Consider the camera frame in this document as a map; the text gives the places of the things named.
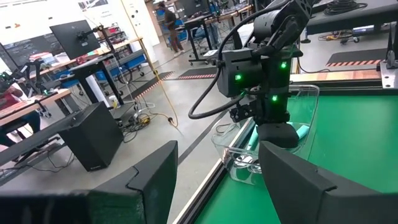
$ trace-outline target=transparent plastic tray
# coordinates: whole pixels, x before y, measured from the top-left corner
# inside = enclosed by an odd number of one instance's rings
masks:
[[[319,88],[313,85],[291,85],[289,89],[294,93],[287,104],[289,124],[296,131],[300,128],[309,129],[300,139],[298,147],[286,150],[308,160],[316,133]],[[232,179],[252,185],[264,185],[258,160],[258,140],[249,146],[249,139],[256,125],[252,118],[240,124],[243,125],[223,126],[223,131],[220,131],[221,126],[215,128],[213,144]]]

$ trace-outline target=green work surface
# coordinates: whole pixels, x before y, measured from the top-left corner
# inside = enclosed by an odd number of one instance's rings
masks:
[[[309,161],[371,189],[396,192],[397,124],[397,96],[321,96]],[[280,222],[265,187],[226,175],[196,223]]]

